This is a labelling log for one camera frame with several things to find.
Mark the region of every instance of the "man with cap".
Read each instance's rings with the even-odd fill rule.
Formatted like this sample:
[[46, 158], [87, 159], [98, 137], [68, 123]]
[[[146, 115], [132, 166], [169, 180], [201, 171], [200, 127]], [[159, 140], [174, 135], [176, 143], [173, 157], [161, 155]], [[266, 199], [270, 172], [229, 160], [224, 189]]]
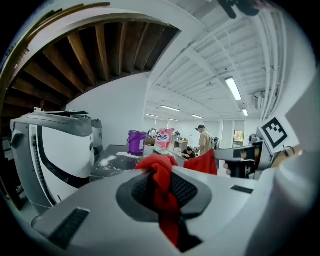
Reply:
[[199, 125], [196, 130], [201, 133], [199, 140], [199, 147], [197, 147], [197, 151], [200, 151], [200, 156], [203, 156], [212, 148], [212, 136], [210, 132], [206, 130], [204, 125]]

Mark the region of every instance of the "cable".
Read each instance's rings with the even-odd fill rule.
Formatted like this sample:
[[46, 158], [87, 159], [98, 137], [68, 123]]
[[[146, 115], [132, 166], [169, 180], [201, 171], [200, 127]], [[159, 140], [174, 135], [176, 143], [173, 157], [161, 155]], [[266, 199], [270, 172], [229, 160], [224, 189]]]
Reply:
[[293, 154], [294, 154], [294, 155], [296, 154], [296, 152], [295, 152], [295, 150], [294, 150], [294, 148], [293, 148], [292, 146], [287, 146], [287, 148], [290, 148], [290, 149], [292, 149], [292, 151], [293, 151]]

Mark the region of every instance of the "person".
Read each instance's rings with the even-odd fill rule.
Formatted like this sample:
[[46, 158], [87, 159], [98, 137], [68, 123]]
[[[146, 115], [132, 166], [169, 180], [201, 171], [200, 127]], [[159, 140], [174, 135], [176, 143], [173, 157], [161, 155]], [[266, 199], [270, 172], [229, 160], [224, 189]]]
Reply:
[[194, 152], [193, 148], [188, 146], [184, 151], [181, 153], [184, 159], [191, 159], [196, 157], [196, 153]]
[[200, 156], [203, 156], [205, 153], [212, 149], [212, 135], [202, 124], [200, 124], [198, 128], [196, 128], [196, 130], [201, 133], [199, 147], [197, 147], [196, 150], [200, 151]]

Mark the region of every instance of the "seated person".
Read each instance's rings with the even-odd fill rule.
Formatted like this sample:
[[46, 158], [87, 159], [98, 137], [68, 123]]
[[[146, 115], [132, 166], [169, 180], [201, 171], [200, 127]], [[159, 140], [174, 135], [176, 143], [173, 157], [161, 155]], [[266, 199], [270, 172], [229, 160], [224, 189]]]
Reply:
[[194, 152], [193, 148], [190, 146], [188, 146], [186, 150], [182, 151], [181, 155], [184, 159], [188, 159], [188, 160], [196, 157], [196, 153]]

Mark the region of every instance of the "red towel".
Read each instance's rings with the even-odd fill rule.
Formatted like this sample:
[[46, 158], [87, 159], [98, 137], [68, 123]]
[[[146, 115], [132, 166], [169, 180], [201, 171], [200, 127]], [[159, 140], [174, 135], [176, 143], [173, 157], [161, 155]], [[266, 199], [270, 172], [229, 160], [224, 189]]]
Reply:
[[213, 155], [214, 150], [211, 149], [202, 156], [185, 161], [183, 167], [205, 174], [218, 175], [216, 160]]
[[179, 235], [180, 208], [177, 199], [169, 193], [172, 166], [177, 166], [173, 156], [152, 154], [136, 165], [136, 169], [153, 168], [154, 207], [159, 214], [159, 225], [166, 237], [177, 246]]

